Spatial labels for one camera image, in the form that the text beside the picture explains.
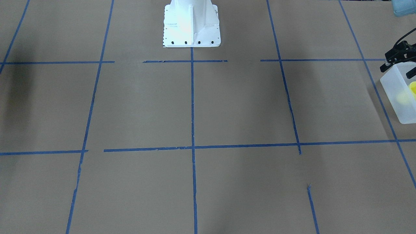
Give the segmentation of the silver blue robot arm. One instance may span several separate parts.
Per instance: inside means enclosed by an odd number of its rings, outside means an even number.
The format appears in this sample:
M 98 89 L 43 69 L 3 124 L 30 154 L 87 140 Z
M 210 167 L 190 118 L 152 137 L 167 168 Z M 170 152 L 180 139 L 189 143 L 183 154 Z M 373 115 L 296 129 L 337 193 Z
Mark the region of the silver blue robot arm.
M 393 12 L 396 17 L 402 17 L 416 13 L 415 0 L 392 0 Z

